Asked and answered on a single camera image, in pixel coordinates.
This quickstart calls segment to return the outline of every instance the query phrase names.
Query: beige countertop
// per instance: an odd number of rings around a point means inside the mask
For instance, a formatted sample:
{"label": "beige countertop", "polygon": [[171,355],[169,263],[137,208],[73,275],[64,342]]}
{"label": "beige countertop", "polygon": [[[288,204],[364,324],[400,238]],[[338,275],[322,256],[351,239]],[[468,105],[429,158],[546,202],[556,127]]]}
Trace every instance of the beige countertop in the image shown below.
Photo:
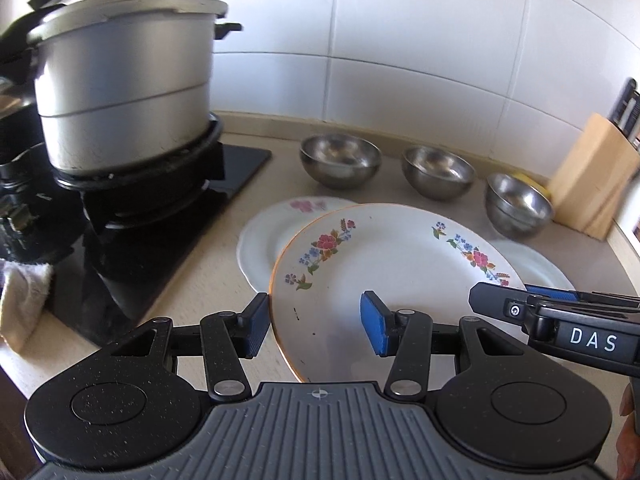
{"label": "beige countertop", "polygon": [[[266,148],[273,159],[216,219],[210,230],[182,264],[148,317],[169,316],[175,325],[197,324],[211,312],[242,310],[254,296],[236,264],[236,244],[244,224],[267,206],[303,195],[333,194],[356,202],[396,202],[428,209],[472,229],[487,240],[500,236],[492,229],[482,205],[483,184],[478,182],[466,196],[452,203],[436,203],[419,196],[404,180],[398,160],[385,157],[378,175],[365,187],[329,192],[303,171],[298,144],[292,140],[226,134],[223,140]],[[552,224],[528,244],[558,266],[578,290],[634,294],[623,267],[606,242],[598,242],[565,227]],[[0,365],[23,394],[29,397],[43,382],[96,349],[45,312],[22,355],[0,344]],[[294,381],[270,332],[260,354],[243,362],[255,389],[261,381]],[[628,379],[567,364],[596,384],[609,399],[614,423],[598,464],[615,476],[615,438],[622,426],[618,403]],[[202,358],[180,358],[178,374],[197,388],[205,389]]]}

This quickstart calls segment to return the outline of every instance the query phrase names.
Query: plate rim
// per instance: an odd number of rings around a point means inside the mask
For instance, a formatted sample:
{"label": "plate rim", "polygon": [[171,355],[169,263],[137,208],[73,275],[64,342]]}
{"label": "plate rim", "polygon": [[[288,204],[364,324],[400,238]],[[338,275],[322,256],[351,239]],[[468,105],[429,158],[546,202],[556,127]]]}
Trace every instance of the plate rim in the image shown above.
{"label": "plate rim", "polygon": [[[413,205],[406,205],[406,204],[398,204],[395,202],[367,202],[367,203],[357,203],[351,206],[347,206],[344,207],[342,209],[338,209],[336,211],[345,211],[347,209],[353,209],[355,207],[363,207],[363,206],[371,206],[371,205],[394,205],[394,206],[401,206],[401,207],[405,207],[408,209],[417,209],[419,211],[424,211],[427,213],[431,213],[434,214],[436,216],[439,216],[441,218],[444,218],[445,220],[451,221],[455,224],[458,224],[460,226],[462,226],[463,228],[465,228],[466,230],[472,232],[473,234],[475,234],[478,238],[480,238],[481,240],[484,240],[486,243],[488,243],[498,254],[500,254],[501,257],[503,257],[504,261],[507,262],[507,264],[511,267],[511,269],[513,269],[513,273],[514,275],[517,277],[517,279],[520,281],[520,283],[523,284],[524,286],[524,282],[522,281],[522,279],[520,278],[520,275],[516,272],[516,270],[513,268],[513,266],[509,263],[509,261],[507,260],[507,258],[505,258],[504,256],[502,256],[502,253],[496,249],[491,242],[489,242],[488,240],[485,240],[485,238],[482,238],[478,233],[476,233],[475,231],[473,231],[472,229],[469,229],[466,226],[463,226],[460,222],[455,221],[453,218],[449,218],[447,216],[443,216],[440,215],[438,213],[434,213],[433,211],[429,211],[428,209],[423,209],[421,207],[416,207]],[[278,347],[278,350],[280,351],[280,355],[282,355],[282,358],[284,359],[284,362],[287,364],[287,367],[289,367],[289,370],[291,371],[291,373],[293,374],[293,376],[298,380],[299,383],[308,383],[309,381],[304,380],[303,374],[301,374],[298,370],[296,370],[293,365],[291,364],[291,362],[289,362],[289,359],[287,358],[287,354],[286,352],[283,350],[282,348],[282,343],[280,341],[280,336],[278,335],[278,330],[276,329],[276,325],[273,322],[273,284],[275,281],[275,275],[277,273],[278,270],[278,266],[280,265],[280,261],[282,260],[282,257],[284,256],[284,253],[287,252],[287,250],[289,249],[290,245],[293,243],[294,240],[296,240],[296,238],[298,238],[298,236],[300,236],[302,234],[303,231],[305,231],[307,228],[311,227],[313,224],[315,224],[316,222],[320,221],[322,218],[324,218],[325,216],[331,214],[331,213],[335,213],[336,211],[329,211],[326,214],[316,218],[315,220],[309,222],[309,224],[307,224],[306,226],[304,226],[302,229],[300,229],[300,231],[298,231],[294,237],[289,240],[289,243],[287,243],[287,245],[284,246],[283,250],[280,251],[280,254],[278,255],[278,258],[276,259],[276,263],[273,265],[273,269],[271,270],[271,277],[269,278],[269,318],[271,320],[271,328],[273,329],[273,336],[274,339],[276,341],[276,346]]]}
{"label": "plate rim", "polygon": [[[293,197],[290,197],[290,198],[285,198],[285,199],[283,199],[283,200],[280,200],[279,202],[276,202],[276,203],[274,203],[274,204],[271,204],[271,205],[267,206],[266,208],[261,209],[261,210],[260,210],[260,211],[258,211],[255,215],[253,215],[251,218],[249,218],[249,219],[248,219],[248,221],[247,221],[247,222],[245,222],[245,224],[242,226],[242,230],[240,231],[240,234],[238,235],[238,243],[236,244],[236,262],[238,263],[238,267],[239,267],[239,269],[240,269],[240,272],[242,272],[242,275],[243,275],[243,276],[244,276],[244,278],[246,279],[246,281],[247,281],[247,283],[249,284],[249,286],[254,290],[254,292],[258,292],[258,290],[256,290],[256,289],[254,288],[254,286],[252,285],[252,280],[250,280],[250,279],[249,279],[249,277],[246,275],[245,268],[243,268],[243,265],[242,265],[242,263],[241,263],[241,258],[240,258],[241,250],[242,250],[242,248],[244,247],[244,245],[246,244],[246,235],[247,235],[247,233],[248,233],[247,226],[251,225],[251,224],[252,224],[252,222],[254,222],[254,221],[255,221],[255,219],[257,219],[260,215],[262,215],[263,213],[267,212],[267,211],[268,211],[268,210],[270,210],[270,209],[276,209],[276,208],[278,208],[278,207],[280,207],[280,206],[287,205],[287,204],[289,204],[289,205],[290,205],[290,203],[291,203],[293,200],[310,200],[310,199],[344,200],[345,202],[349,202],[349,203],[350,203],[349,205],[347,205],[347,206],[345,206],[345,207],[352,207],[352,206],[354,206],[354,205],[358,205],[358,203],[357,203],[357,202],[354,202],[353,200],[350,200],[350,199],[348,199],[348,198],[342,198],[342,197],[340,197],[340,196],[329,196],[329,195],[317,195],[317,196],[315,196],[315,195],[293,196]],[[331,210],[331,211],[324,211],[324,212],[322,212],[322,215],[320,215],[318,218],[314,218],[314,219],[312,220],[312,222],[315,222],[316,220],[318,220],[318,219],[322,218],[322,216],[324,216],[325,214],[332,213],[333,211],[334,211],[334,210]],[[278,262],[279,257],[280,257],[280,255],[278,255],[278,257],[276,258],[276,263]]]}
{"label": "plate rim", "polygon": [[575,290],[574,284],[572,283],[572,281],[566,276],[566,274],[564,272],[562,272],[562,269],[560,267],[558,267],[555,263],[553,263],[549,258],[547,258],[544,254],[542,254],[540,251],[535,250],[533,247],[530,247],[526,244],[523,243],[519,243],[516,242],[514,240],[509,240],[509,239],[505,239],[505,240],[492,240],[491,242],[489,242],[492,246],[494,246],[495,250],[498,251],[500,254],[502,254],[502,252],[500,251],[500,249],[498,247],[495,246],[495,242],[498,242],[499,245],[503,245],[505,243],[509,244],[510,246],[520,246],[523,247],[525,252],[528,252],[532,255],[535,255],[535,257],[538,258],[538,261],[541,261],[540,258],[542,258],[542,260],[544,260],[545,265],[551,265],[551,267],[553,267],[559,274],[562,275],[562,277],[564,277],[564,279],[566,280],[566,282],[569,285],[569,290]]}

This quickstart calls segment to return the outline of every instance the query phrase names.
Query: white plate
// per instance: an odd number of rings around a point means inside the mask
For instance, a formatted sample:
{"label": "white plate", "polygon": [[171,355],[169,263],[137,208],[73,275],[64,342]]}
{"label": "white plate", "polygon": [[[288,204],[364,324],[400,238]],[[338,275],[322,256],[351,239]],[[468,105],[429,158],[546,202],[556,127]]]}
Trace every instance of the white plate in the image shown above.
{"label": "white plate", "polygon": [[[365,290],[391,310],[457,325],[473,314],[469,289],[500,281],[524,288],[496,249],[453,220],[397,204],[355,205],[309,224],[284,249],[271,275],[271,320],[300,381],[384,385],[392,359],[374,354],[360,323]],[[527,339],[519,327],[492,323]],[[453,357],[431,358],[430,389],[453,375]]]}
{"label": "white plate", "polygon": [[249,285],[256,292],[266,292],[276,259],[291,238],[316,218],[354,204],[331,196],[301,196],[260,211],[245,224],[236,248]]}
{"label": "white plate", "polygon": [[575,290],[562,270],[532,248],[511,240],[495,240],[491,245],[516,269],[524,283]]}

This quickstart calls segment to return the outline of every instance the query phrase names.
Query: white towel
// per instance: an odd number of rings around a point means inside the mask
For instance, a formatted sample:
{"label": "white towel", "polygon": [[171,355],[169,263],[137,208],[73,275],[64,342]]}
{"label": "white towel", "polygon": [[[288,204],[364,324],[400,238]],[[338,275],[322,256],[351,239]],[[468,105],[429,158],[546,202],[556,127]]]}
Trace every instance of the white towel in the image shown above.
{"label": "white towel", "polygon": [[53,266],[0,260],[0,270],[0,336],[11,350],[20,353],[40,319]]}

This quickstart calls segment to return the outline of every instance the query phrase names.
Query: stainless steel bowl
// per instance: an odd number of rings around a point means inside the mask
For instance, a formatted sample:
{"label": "stainless steel bowl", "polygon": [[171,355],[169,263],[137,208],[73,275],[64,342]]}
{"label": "stainless steel bowl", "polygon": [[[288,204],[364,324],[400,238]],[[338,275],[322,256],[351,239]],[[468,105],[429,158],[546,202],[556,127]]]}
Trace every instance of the stainless steel bowl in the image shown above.
{"label": "stainless steel bowl", "polygon": [[476,170],[464,158],[427,146],[404,150],[402,172],[418,193],[432,200],[462,196],[476,179]]}
{"label": "stainless steel bowl", "polygon": [[350,189],[372,178],[382,164],[382,154],[370,142],[343,134],[309,137],[300,145],[305,171],[332,189]]}
{"label": "stainless steel bowl", "polygon": [[503,173],[486,180],[484,207],[495,230],[513,240],[539,233],[554,217],[551,202],[538,190]]}

